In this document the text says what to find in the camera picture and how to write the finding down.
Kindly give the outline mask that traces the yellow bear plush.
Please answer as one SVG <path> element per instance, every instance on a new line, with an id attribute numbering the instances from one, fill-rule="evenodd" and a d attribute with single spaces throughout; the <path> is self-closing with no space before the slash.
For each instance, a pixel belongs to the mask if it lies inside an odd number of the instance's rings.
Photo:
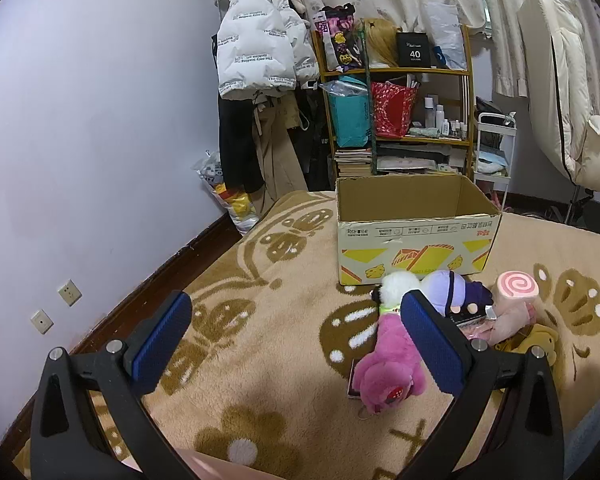
<path id="1" fill-rule="evenodd" d="M 518 332 L 498 344 L 495 349 L 505 352 L 526 353 L 534 346 L 540 347 L 547 358 L 550 367 L 553 367 L 557 360 L 558 333 L 552 328 L 540 323 L 526 326 Z"/>

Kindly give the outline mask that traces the pink plush bear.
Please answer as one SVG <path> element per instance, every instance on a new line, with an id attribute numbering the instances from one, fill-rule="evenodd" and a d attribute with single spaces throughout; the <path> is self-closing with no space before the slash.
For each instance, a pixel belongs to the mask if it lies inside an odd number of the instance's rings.
<path id="1" fill-rule="evenodd" d="M 396 312 L 379 317 L 375 348 L 355 365 L 351 386 L 372 415 L 425 392 L 422 357 Z"/>

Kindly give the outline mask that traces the pink swirl roll plush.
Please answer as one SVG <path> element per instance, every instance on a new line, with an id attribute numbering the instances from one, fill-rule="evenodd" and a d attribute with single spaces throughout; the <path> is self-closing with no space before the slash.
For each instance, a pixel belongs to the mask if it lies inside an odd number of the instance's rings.
<path id="1" fill-rule="evenodd" d="M 499 344 L 535 322 L 534 302 L 540 293 L 535 279 L 522 271 L 500 274 L 492 292 L 495 320 L 486 340 L 490 346 Z"/>

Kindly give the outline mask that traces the purple haired plush doll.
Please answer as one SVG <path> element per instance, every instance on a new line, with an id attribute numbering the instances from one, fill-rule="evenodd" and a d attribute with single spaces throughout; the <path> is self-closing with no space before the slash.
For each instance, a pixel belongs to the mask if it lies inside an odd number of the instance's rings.
<path id="1" fill-rule="evenodd" d="M 420 290 L 430 304 L 445 318 L 485 316 L 493 306 L 490 289 L 480 282 L 467 281 L 451 270 L 437 270 L 420 281 Z"/>

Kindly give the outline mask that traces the white fluffy plush chick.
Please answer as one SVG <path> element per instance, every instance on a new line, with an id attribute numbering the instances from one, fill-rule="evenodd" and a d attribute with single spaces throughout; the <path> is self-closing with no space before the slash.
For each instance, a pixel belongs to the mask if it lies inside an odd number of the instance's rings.
<path id="1" fill-rule="evenodd" d="M 420 279 L 408 271 L 386 275 L 372 291 L 372 299 L 378 304 L 380 315 L 399 313 L 402 298 L 407 292 L 420 289 Z"/>

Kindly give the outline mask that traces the beige patterned carpet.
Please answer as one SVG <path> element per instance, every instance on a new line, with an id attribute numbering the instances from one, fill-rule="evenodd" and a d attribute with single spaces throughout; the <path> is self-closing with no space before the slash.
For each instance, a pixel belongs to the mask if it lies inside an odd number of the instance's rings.
<path id="1" fill-rule="evenodd" d="M 142 402 L 193 479 L 400 479 L 451 404 L 423 359 L 425 392 L 396 408 L 372 415 L 353 390 L 375 348 L 381 281 L 339 283 L 337 211 L 332 193 L 285 196 L 181 290 L 192 322 Z M 492 292 L 506 271 L 535 279 L 533 324 L 558 333 L 562 479 L 600 479 L 600 235 L 506 214 L 484 269 L 460 275 Z M 492 392 L 460 468 L 503 396 Z"/>

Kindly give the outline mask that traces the cardboard box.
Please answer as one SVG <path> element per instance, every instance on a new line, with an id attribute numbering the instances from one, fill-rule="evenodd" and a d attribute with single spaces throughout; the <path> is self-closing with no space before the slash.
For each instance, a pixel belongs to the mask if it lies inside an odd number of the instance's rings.
<path id="1" fill-rule="evenodd" d="M 340 178 L 336 193 L 343 286 L 375 285 L 398 271 L 479 273 L 502 218 L 461 174 Z"/>

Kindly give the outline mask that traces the white rolling cart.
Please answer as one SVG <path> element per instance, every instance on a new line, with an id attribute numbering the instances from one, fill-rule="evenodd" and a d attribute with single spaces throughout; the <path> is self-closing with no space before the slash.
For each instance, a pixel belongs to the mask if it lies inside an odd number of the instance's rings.
<path id="1" fill-rule="evenodd" d="M 516 113 L 481 112 L 474 120 L 474 183 L 504 210 L 512 180 L 517 139 Z"/>

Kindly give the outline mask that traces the stack of books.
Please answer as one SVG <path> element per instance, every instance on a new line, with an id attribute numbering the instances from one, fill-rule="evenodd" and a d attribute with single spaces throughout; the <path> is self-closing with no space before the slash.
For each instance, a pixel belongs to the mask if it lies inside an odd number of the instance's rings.
<path id="1" fill-rule="evenodd" d="M 372 173 L 373 153 L 370 148 L 338 148 L 335 152 L 340 178 L 364 177 Z"/>

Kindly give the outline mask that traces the teal bag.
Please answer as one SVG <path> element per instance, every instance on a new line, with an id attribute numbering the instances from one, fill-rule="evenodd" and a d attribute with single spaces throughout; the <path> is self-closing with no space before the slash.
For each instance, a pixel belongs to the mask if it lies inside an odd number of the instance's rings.
<path id="1" fill-rule="evenodd" d="M 338 146 L 364 148 L 370 137 L 366 84 L 350 76 L 341 76 L 326 84 L 326 94 Z"/>

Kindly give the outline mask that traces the cream recliner chair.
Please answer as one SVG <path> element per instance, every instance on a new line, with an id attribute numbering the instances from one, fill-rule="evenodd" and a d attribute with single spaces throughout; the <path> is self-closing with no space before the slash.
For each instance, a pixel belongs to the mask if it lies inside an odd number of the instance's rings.
<path id="1" fill-rule="evenodd" d="M 583 26 L 574 0 L 524 0 L 518 23 L 536 144 L 575 185 L 600 192 L 600 115 L 588 88 Z"/>

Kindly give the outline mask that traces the black box with 40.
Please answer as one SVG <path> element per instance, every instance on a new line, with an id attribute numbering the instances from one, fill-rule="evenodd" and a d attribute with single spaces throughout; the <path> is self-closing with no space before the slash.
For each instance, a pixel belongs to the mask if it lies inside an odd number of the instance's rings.
<path id="1" fill-rule="evenodd" d="M 398 65 L 400 67 L 431 66 L 430 44 L 423 32 L 398 32 L 396 34 Z"/>

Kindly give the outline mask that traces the lower wall socket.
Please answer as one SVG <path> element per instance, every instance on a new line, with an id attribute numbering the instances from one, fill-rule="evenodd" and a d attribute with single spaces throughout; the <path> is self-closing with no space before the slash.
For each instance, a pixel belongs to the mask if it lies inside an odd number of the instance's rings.
<path id="1" fill-rule="evenodd" d="M 37 310 L 35 314 L 31 316 L 30 321 L 41 335 L 45 335 L 54 325 L 53 320 L 44 310 Z"/>

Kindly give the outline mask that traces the wall socket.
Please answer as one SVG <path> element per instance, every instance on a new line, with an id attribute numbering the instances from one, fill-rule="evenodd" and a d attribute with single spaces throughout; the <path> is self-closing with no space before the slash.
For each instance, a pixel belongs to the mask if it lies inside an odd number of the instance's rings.
<path id="1" fill-rule="evenodd" d="M 73 283 L 73 280 L 66 281 L 65 284 L 59 287 L 57 292 L 68 307 L 72 307 L 82 297 L 82 292 Z"/>
<path id="2" fill-rule="evenodd" d="M 53 320 L 44 310 L 37 310 L 35 314 L 31 316 L 30 321 L 41 335 L 45 335 L 54 325 Z"/>

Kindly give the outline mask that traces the upper wall socket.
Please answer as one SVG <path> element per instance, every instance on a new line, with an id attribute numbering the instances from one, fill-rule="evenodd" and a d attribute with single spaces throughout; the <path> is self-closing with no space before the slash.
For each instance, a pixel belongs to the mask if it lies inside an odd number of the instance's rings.
<path id="1" fill-rule="evenodd" d="M 68 307 L 72 307 L 82 297 L 82 292 L 73 283 L 73 280 L 66 281 L 65 284 L 59 287 L 57 292 Z"/>

